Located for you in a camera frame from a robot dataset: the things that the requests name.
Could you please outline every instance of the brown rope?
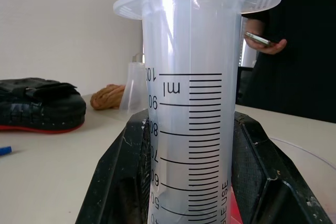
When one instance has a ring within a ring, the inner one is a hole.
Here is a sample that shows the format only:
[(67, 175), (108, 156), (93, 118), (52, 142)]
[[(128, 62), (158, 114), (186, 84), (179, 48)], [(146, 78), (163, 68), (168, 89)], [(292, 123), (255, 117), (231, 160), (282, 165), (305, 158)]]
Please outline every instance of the brown rope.
[(125, 85), (107, 85), (106, 88), (92, 95), (90, 100), (91, 106), (95, 110), (118, 109), (124, 90)]

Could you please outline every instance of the red sole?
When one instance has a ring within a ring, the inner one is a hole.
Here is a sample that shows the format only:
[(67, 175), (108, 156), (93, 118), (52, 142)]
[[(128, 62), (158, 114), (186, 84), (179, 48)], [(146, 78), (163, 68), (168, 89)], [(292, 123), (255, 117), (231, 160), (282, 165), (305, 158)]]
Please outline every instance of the red sole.
[(83, 123), (75, 128), (71, 128), (67, 130), (59, 130), (59, 131), (46, 131), (46, 130), (28, 128), (28, 127), (0, 125), (0, 131), (29, 131), (29, 132), (44, 133), (44, 134), (61, 134), (61, 133), (67, 133), (70, 131), (74, 131), (80, 128), (82, 125)]

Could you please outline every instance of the black holder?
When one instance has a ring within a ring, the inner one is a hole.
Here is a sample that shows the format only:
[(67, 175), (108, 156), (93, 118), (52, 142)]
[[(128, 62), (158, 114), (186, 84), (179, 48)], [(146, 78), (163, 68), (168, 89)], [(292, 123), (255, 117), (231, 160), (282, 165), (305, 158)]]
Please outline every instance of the black holder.
[[(147, 222), (151, 169), (147, 118), (147, 110), (135, 114), (102, 156), (76, 224)], [(234, 132), (232, 187), (244, 224), (332, 224), (294, 163), (257, 121), (236, 112)]]

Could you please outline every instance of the black bag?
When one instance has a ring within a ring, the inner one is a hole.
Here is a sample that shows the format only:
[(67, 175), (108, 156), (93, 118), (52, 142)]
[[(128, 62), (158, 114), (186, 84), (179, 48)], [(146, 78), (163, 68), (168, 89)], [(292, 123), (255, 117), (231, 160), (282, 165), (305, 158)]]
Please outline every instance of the black bag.
[(86, 104), (75, 88), (40, 78), (0, 80), (0, 130), (64, 133), (80, 127)]

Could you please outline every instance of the measurement markings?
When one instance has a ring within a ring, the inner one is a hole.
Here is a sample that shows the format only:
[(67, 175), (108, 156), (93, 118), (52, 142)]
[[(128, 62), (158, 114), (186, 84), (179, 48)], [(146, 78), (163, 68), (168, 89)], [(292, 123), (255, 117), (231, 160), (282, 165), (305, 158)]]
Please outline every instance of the measurement markings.
[(219, 162), (219, 160), (215, 160), (215, 161), (209, 161), (209, 162), (203, 162), (203, 163), (183, 163), (183, 162), (177, 162), (177, 161), (172, 161), (172, 160), (168, 160), (165, 158), (160, 157), (161, 160), (170, 162), (170, 163), (174, 163), (174, 164), (181, 164), (181, 165), (207, 165), (207, 164), (212, 164), (212, 163), (217, 163)]
[(222, 80), (190, 80), (190, 82), (203, 82), (203, 81), (222, 81)]
[(222, 92), (190, 92), (189, 94), (221, 94)]
[(217, 220), (213, 220), (213, 221), (210, 221), (210, 222), (207, 222), (207, 223), (203, 223), (203, 224), (211, 224), (211, 223), (214, 223), (215, 221), (217, 221)]
[(217, 141), (217, 140), (220, 140), (220, 138), (209, 139), (209, 140), (189, 140), (189, 143), (202, 143), (202, 142), (211, 142), (211, 141)]
[(202, 145), (202, 146), (189, 146), (189, 148), (208, 148), (213, 146), (219, 146), (219, 144), (212, 144), (212, 145)]
[(201, 204), (201, 205), (188, 205), (188, 206), (189, 206), (189, 207), (204, 207), (204, 206), (209, 206), (209, 205), (214, 204), (214, 203), (217, 203), (217, 202), (218, 202), (218, 200), (216, 200), (216, 201), (212, 201), (212, 202), (207, 203), (207, 204)]
[(219, 118), (220, 115), (213, 116), (189, 116), (189, 119), (206, 119), (206, 118)]
[(209, 207), (209, 208), (205, 208), (205, 209), (196, 209), (196, 210), (189, 210), (189, 212), (199, 212), (199, 211), (207, 211), (207, 210), (211, 210), (211, 209), (214, 209), (216, 208), (217, 206), (214, 206), (214, 207)]
[(196, 195), (189, 195), (189, 197), (200, 197), (200, 196), (207, 196), (207, 195), (211, 195), (211, 194), (216, 194), (218, 193), (218, 191), (213, 191), (212, 193), (209, 194), (196, 194)]
[(206, 113), (206, 112), (218, 112), (221, 110), (195, 110), (195, 111), (189, 111), (189, 113)]
[(188, 220), (188, 221), (202, 221), (202, 220), (210, 220), (210, 219), (212, 219), (212, 218), (215, 218), (215, 217), (217, 217), (217, 215), (213, 215), (213, 216), (211, 216), (211, 217), (208, 217), (208, 218), (206, 218), (206, 219), (194, 219), (194, 220), (192, 220), (192, 219), (190, 219), (190, 220)]
[(209, 174), (214, 174), (214, 173), (218, 173), (219, 171), (216, 170), (214, 172), (211, 173), (197, 173), (197, 174), (189, 174), (189, 176), (202, 176), (202, 175), (209, 175)]
[(212, 150), (212, 151), (207, 151), (207, 152), (189, 152), (189, 154), (201, 154), (201, 153), (210, 153), (210, 152), (218, 152), (219, 149)]
[(189, 129), (190, 131), (209, 131), (209, 130), (216, 130), (220, 129), (221, 127), (213, 127), (213, 128), (202, 128), (202, 129)]
[(221, 88), (222, 85), (218, 86), (190, 86), (191, 89), (207, 89), (207, 88)]
[(211, 178), (189, 179), (189, 181), (203, 181), (203, 180), (210, 180), (210, 179), (214, 179), (214, 178), (218, 178), (218, 176), (211, 177)]
[(216, 212), (216, 211), (213, 211), (213, 212), (208, 212), (208, 213), (206, 213), (206, 214), (186, 215), (186, 214), (180, 214), (180, 213), (178, 213), (178, 212), (170, 211), (170, 210), (168, 210), (168, 209), (166, 209), (166, 208), (164, 208), (164, 207), (162, 207), (162, 206), (161, 206), (161, 208), (164, 209), (164, 210), (166, 210), (167, 212), (171, 212), (172, 214), (181, 215), (181, 216), (190, 216), (190, 217), (192, 217), (192, 216), (205, 216), (205, 215), (214, 214), (214, 213)]
[(207, 159), (207, 158), (212, 158), (212, 157), (219, 157), (219, 154), (218, 155), (209, 156), (209, 157), (190, 157), (189, 159)]
[(208, 186), (208, 185), (213, 185), (215, 183), (218, 183), (218, 180), (217, 181), (214, 181), (214, 182), (211, 182), (211, 183), (206, 183), (206, 184), (196, 184), (196, 185), (189, 185), (189, 186)]
[(209, 170), (209, 169), (217, 168), (217, 167), (219, 167), (219, 165), (212, 166), (212, 167), (205, 167), (205, 168), (189, 168), (189, 170)]
[(190, 202), (200, 202), (200, 201), (207, 201), (207, 200), (211, 200), (211, 199), (215, 199), (215, 198), (218, 198), (218, 196), (215, 196), (215, 197), (212, 197), (212, 198), (209, 198), (209, 199), (190, 199), (189, 201)]
[(163, 103), (160, 102), (160, 105), (166, 105), (166, 106), (177, 106), (177, 107), (210, 107), (210, 106), (220, 106), (220, 103), (215, 104), (171, 104), (171, 103)]
[(213, 135), (220, 134), (219, 132), (217, 132), (217, 133), (209, 133), (209, 134), (189, 135), (189, 134), (170, 133), (170, 132), (165, 132), (165, 131), (160, 131), (160, 132), (163, 133), (163, 134), (174, 135), (174, 136), (213, 136)]
[(216, 122), (206, 122), (206, 123), (189, 123), (190, 125), (203, 125), (203, 124), (214, 124), (214, 123), (220, 123), (220, 121)]
[(161, 185), (163, 185), (165, 187), (168, 187), (170, 189), (179, 190), (179, 191), (208, 191), (208, 190), (212, 190), (212, 189), (218, 188), (218, 186), (215, 186), (215, 187), (203, 188), (203, 189), (181, 189), (181, 188), (176, 188), (176, 187), (168, 186), (168, 185), (166, 185), (164, 183), (161, 183)]
[(159, 76), (221, 76), (221, 73), (159, 73)]
[(211, 101), (211, 100), (220, 100), (221, 98), (190, 98), (189, 101)]

